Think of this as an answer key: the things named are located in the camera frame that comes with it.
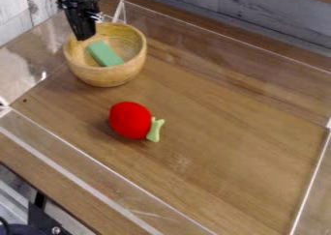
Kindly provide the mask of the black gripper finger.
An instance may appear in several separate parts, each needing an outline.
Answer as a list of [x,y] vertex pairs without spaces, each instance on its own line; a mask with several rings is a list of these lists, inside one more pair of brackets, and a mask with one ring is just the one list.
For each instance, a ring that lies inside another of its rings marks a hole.
[[85,32],[83,32],[82,18],[74,9],[67,9],[65,13],[66,13],[67,21],[70,23],[70,27],[75,34],[77,40],[83,41]]
[[82,36],[83,40],[90,39],[97,34],[97,20],[99,19],[99,10],[89,9],[82,12]]

